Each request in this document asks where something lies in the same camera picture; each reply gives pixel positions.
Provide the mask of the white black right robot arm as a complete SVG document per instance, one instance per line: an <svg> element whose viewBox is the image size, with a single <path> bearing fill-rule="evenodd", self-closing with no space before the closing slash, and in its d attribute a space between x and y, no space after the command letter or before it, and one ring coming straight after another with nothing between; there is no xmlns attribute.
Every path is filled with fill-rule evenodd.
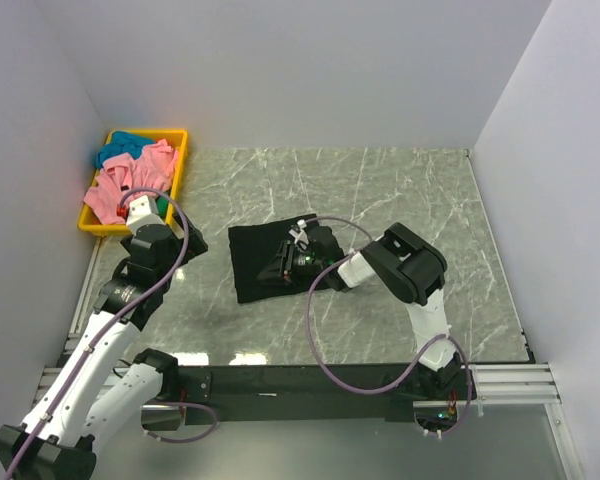
<svg viewBox="0 0 600 480"><path fill-rule="evenodd" d="M378 238L346 254L332 229L316 218L299 220L289 230L273 259L258 273L266 286L291 287L309 283L312 296L321 282L335 291L352 290L377 278L408 310L418 352L397 379L381 387L364 389L340 380L323 362L311 332L310 349L324 374L339 387L360 395L386 393L413 376L424 395L440 399L454 386L466 364L457 342L449 335L444 309L447 262L442 253L401 223L391 225Z"/></svg>

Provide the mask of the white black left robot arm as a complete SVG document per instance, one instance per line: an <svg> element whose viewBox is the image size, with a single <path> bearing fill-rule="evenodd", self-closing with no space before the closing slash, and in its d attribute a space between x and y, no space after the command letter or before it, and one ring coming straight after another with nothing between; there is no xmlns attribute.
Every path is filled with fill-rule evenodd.
<svg viewBox="0 0 600 480"><path fill-rule="evenodd" d="M124 351L162 305L176 270L207 252L202 233L178 216L178 237L153 214L130 216L127 251L93 305L78 345L53 384L17 426L0 427L8 479L88 479L110 436L145 404L185 407L177 359L137 354L124 376L102 389Z"/></svg>

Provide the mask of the black t shirt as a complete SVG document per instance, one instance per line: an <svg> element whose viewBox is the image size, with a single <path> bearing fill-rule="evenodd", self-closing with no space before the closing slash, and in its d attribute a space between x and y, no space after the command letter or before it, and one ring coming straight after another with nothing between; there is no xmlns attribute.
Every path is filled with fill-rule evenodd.
<svg viewBox="0 0 600 480"><path fill-rule="evenodd" d="M300 219L315 218L315 213L285 220L251 226L234 226L228 229L231 263L237 303L244 305L270 298L307 292L321 272L317 267L297 275L292 284L278 277L272 283L261 283L257 276L269 266L278 253L281 243L291 240L289 230Z"/></svg>

